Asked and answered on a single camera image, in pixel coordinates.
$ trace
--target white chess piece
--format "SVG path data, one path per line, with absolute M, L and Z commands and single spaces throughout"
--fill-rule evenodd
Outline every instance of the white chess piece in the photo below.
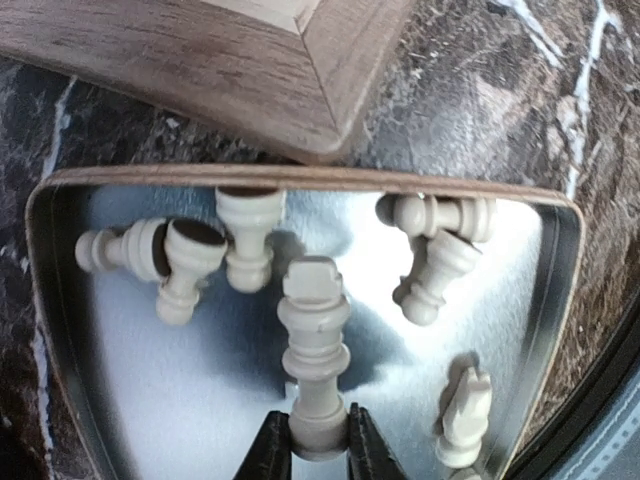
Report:
M 444 465 L 467 468 L 478 459 L 489 428 L 491 401 L 489 374 L 468 368 L 442 417 L 444 433 L 436 441 L 436 456 Z
M 76 262 L 86 272 L 125 267 L 143 282 L 162 282 L 170 270 L 163 242 L 164 218 L 139 220 L 121 236 L 112 229 L 89 231 L 76 242 Z
M 234 239 L 227 254 L 227 278 L 239 292 L 254 293 L 269 282 L 273 251 L 265 239 L 282 218 L 284 202 L 281 190 L 216 189 L 218 217 Z
M 164 241 L 171 275 L 158 289 L 156 312 L 169 325 L 185 325 L 200 300 L 198 283 L 220 268 L 226 240 L 203 223 L 172 220 Z
M 466 468 L 454 473 L 449 480 L 482 480 L 482 478 L 472 468 Z
M 469 242 L 487 242 L 495 230 L 496 210 L 495 199 L 407 195 L 397 200 L 393 216 L 398 228 L 410 237 L 433 238 L 442 229 Z
M 289 348 L 282 364 L 299 386 L 289 418 L 294 452 L 306 460 L 326 460 L 347 446 L 347 412 L 337 378 L 351 359 L 342 343 L 351 307 L 329 258 L 294 260 L 283 286 L 278 317 L 289 332 Z
M 443 294 L 456 278 L 472 271 L 482 256 L 480 250 L 444 230 L 427 245 L 427 263 L 402 299 L 404 316 L 416 325 L 430 325 L 445 305 Z

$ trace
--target metal tray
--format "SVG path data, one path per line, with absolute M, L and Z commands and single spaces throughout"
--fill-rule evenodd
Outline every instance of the metal tray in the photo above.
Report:
M 216 225 L 216 185 L 286 188 L 286 218 L 270 241 L 274 278 L 233 291 L 219 271 L 192 322 L 155 317 L 156 286 L 124 271 L 87 275 L 74 242 L 86 229 L 187 216 Z M 413 255 L 376 209 L 382 192 L 499 198 L 478 268 L 447 292 L 426 328 L 391 298 Z M 495 389 L 476 468 L 500 478 L 520 442 L 554 357 L 581 251 L 579 211 L 542 190 L 356 170 L 116 167 L 67 171 L 41 185 L 27 212 L 36 304 L 55 374 L 104 479 L 231 479 L 269 410 L 289 411 L 295 387 L 281 367 L 287 335 L 276 316 L 288 262 L 335 259 L 353 314 L 346 403 L 366 406 L 410 478 L 447 472 L 433 449 L 452 362 L 475 359 Z M 294 462 L 294 479 L 347 477 L 344 456 Z

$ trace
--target dark marble countertop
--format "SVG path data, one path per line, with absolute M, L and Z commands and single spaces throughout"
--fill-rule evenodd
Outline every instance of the dark marble countertop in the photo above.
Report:
M 419 1 L 342 162 L 556 189 L 585 214 L 569 326 L 530 434 L 640 279 L 640 5 Z M 63 167 L 285 159 L 131 98 L 0 58 L 0 413 L 46 478 L 94 478 L 31 301 L 23 212 Z

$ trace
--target wooden chessboard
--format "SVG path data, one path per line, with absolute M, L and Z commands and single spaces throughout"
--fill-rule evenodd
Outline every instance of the wooden chessboard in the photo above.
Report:
M 349 146 L 413 0 L 5 0 L 0 54 L 305 162 Z

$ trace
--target marble surface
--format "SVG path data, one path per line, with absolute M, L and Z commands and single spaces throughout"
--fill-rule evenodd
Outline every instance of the marble surface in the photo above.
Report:
M 582 208 L 575 304 L 532 435 L 567 398 L 640 279 L 640 5 L 418 1 L 389 62 L 357 168 L 536 185 Z M 279 163 L 242 139 L 0 58 L 0 413 L 43 478 L 94 478 L 31 302 L 23 212 L 63 167 Z

